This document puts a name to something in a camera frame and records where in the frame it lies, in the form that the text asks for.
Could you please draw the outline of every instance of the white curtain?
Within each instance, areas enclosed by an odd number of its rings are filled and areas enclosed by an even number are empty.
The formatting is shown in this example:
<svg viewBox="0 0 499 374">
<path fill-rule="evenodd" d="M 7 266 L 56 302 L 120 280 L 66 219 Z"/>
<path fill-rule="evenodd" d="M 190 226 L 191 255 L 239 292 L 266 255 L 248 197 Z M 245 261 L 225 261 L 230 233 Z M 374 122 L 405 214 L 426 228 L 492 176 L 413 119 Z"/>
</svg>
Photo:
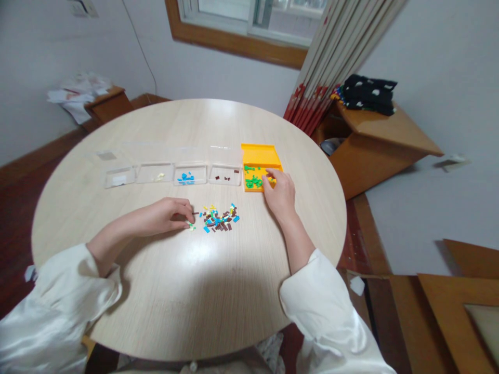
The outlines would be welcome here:
<svg viewBox="0 0 499 374">
<path fill-rule="evenodd" d="M 329 0 L 284 118 L 312 135 L 335 86 L 359 68 L 405 1 Z"/>
</svg>

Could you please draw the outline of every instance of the folded clothing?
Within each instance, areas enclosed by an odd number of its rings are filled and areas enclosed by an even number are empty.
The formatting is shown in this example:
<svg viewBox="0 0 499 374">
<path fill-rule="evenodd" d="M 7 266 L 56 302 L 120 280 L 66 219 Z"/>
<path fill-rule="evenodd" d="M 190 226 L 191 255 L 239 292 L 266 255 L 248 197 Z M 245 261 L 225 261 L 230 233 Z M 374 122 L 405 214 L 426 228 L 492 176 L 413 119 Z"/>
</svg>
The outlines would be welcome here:
<svg viewBox="0 0 499 374">
<path fill-rule="evenodd" d="M 369 110 L 391 116 L 393 107 L 393 89 L 397 82 L 384 79 L 372 79 L 358 74 L 350 75 L 339 88 L 343 104 L 352 110 Z"/>
</svg>

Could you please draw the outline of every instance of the right hand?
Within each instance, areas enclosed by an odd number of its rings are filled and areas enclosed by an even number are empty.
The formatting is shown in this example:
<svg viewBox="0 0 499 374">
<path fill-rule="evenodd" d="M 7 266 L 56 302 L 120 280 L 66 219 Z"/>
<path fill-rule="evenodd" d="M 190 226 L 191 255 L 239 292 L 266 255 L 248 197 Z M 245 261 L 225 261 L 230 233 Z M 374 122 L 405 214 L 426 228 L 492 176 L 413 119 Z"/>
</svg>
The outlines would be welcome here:
<svg viewBox="0 0 499 374">
<path fill-rule="evenodd" d="M 267 204 L 277 220 L 282 223 L 296 215 L 295 184 L 291 176 L 276 169 L 265 169 L 268 173 L 262 176 L 264 196 Z M 277 183 L 274 188 L 267 177 L 274 177 Z"/>
</svg>

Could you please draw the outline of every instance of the wooden nightstand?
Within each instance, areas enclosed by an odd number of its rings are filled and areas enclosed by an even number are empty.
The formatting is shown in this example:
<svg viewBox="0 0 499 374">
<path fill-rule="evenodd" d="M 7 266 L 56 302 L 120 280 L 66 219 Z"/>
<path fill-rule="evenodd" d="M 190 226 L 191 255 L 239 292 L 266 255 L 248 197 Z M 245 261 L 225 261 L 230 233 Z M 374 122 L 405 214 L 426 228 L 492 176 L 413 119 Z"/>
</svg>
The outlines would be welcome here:
<svg viewBox="0 0 499 374">
<path fill-rule="evenodd" d="M 106 95 L 97 96 L 93 102 L 85 104 L 85 109 L 94 121 L 88 121 L 82 126 L 88 132 L 92 132 L 112 119 L 131 112 L 134 108 L 125 94 L 125 89 L 113 86 Z"/>
<path fill-rule="evenodd" d="M 402 108 L 395 102 L 393 105 L 397 111 L 388 117 L 375 112 L 349 110 L 337 102 L 312 135 L 319 145 L 328 138 L 346 138 L 329 157 L 346 200 L 427 155 L 444 155 Z"/>
</svg>

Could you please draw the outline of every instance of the electrical cord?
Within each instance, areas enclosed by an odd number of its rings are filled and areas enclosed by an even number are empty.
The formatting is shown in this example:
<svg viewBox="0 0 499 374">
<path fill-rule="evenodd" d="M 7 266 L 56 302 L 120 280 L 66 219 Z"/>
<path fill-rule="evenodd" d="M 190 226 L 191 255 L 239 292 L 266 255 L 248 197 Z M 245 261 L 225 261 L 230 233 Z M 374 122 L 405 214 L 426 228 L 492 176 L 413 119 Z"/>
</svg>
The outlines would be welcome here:
<svg viewBox="0 0 499 374">
<path fill-rule="evenodd" d="M 146 62 L 146 65 L 149 69 L 149 72 L 151 73 L 152 79 L 154 80 L 154 96 L 156 99 L 156 102 L 154 104 L 157 104 L 157 83 L 156 83 L 156 77 L 152 73 L 151 67 L 149 66 L 149 62 L 147 61 L 146 54 L 144 53 L 144 50 L 142 48 L 142 45 L 140 44 L 139 36 L 137 35 L 137 31 L 135 30 L 134 22 L 132 21 L 132 18 L 130 17 L 130 13 L 128 12 L 128 8 L 126 7 L 125 0 L 121 0 L 123 3 L 123 6 L 125 7 L 126 14 L 128 15 L 128 19 L 130 20 L 130 24 L 132 25 L 132 29 L 134 29 L 134 34 L 135 38 L 137 39 L 137 43 L 139 44 L 140 50 L 142 51 L 142 55 L 144 56 L 144 61 Z"/>
</svg>

